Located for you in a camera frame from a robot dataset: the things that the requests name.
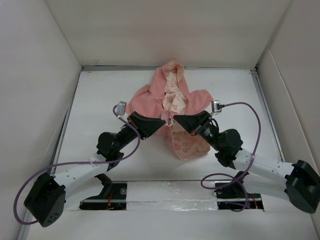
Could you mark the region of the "silver zipper slider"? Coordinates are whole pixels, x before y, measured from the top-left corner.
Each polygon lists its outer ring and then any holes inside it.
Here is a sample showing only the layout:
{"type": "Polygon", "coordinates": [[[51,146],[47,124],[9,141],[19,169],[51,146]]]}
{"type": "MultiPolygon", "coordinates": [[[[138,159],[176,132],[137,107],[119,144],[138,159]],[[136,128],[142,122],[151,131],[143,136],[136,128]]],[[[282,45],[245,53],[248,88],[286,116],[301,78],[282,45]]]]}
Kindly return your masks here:
{"type": "Polygon", "coordinates": [[[168,125],[169,127],[171,127],[171,126],[173,126],[173,124],[174,124],[174,122],[173,122],[172,118],[169,116],[169,117],[168,117],[168,120],[167,120],[167,125],[168,125]]]}

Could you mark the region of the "pink hooded jacket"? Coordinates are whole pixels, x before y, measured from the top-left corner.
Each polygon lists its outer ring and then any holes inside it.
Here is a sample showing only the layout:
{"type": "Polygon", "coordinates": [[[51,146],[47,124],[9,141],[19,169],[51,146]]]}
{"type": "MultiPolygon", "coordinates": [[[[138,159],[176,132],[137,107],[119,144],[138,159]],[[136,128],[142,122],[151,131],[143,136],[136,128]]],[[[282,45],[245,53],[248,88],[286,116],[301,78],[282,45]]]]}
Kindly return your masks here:
{"type": "Polygon", "coordinates": [[[187,161],[207,154],[210,145],[199,135],[187,133],[175,120],[175,115],[195,115],[205,110],[213,101],[203,90],[189,91],[184,67],[173,60],[158,67],[151,84],[140,88],[126,106],[128,115],[133,112],[165,120],[157,135],[166,137],[168,146],[180,160],[187,161]],[[168,126],[168,117],[173,126],[168,126]]]}

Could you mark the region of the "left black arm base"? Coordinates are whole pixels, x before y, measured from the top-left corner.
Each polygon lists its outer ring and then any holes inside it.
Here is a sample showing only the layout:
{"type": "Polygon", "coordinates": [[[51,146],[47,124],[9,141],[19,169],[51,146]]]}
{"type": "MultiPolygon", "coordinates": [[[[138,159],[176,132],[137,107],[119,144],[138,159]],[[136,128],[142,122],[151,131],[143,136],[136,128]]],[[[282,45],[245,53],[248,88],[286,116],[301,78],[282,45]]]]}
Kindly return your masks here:
{"type": "Polygon", "coordinates": [[[82,200],[79,208],[85,211],[124,211],[127,209],[128,183],[113,182],[105,174],[95,176],[101,181],[103,188],[98,195],[82,200]]]}

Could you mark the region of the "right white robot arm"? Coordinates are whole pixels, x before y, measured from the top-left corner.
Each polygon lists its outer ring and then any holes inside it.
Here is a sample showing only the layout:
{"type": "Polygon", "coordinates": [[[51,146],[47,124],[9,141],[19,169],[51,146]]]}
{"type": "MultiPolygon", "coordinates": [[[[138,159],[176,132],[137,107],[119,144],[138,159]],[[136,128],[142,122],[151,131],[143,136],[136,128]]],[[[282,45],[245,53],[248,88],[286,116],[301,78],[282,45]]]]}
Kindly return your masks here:
{"type": "Polygon", "coordinates": [[[215,157],[222,166],[239,171],[238,180],[231,184],[235,196],[243,197],[251,187],[288,200],[305,213],[316,212],[320,203],[320,176],[308,162],[276,162],[250,153],[242,148],[243,141],[237,130],[220,132],[211,124],[207,111],[173,118],[190,135],[201,136],[215,149],[215,157]]]}

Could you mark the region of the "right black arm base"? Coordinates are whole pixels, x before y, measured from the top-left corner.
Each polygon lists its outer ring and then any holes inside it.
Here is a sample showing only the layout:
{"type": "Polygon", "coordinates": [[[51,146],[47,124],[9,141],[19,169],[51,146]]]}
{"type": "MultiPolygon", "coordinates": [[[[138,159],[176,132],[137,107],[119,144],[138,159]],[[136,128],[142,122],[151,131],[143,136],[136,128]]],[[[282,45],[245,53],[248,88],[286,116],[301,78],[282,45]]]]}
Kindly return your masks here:
{"type": "Polygon", "coordinates": [[[212,195],[217,198],[218,210],[231,210],[238,212],[243,207],[245,210],[263,210],[262,197],[258,193],[246,193],[238,182],[214,190],[212,195]]]}

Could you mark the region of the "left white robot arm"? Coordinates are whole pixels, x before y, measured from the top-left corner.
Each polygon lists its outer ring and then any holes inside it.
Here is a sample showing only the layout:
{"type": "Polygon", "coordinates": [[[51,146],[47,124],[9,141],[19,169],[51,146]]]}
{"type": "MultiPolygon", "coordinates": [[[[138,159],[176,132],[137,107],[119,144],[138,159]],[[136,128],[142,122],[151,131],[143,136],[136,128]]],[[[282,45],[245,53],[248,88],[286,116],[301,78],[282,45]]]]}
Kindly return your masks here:
{"type": "Polygon", "coordinates": [[[123,123],[119,132],[99,135],[97,155],[89,161],[79,162],[55,175],[46,170],[35,175],[36,180],[23,204],[43,228],[52,225],[62,215],[68,195],[92,178],[100,180],[94,186],[95,194],[103,199],[109,197],[113,183],[106,172],[127,158],[121,150],[133,140],[149,138],[166,122],[133,112],[123,123]]]}

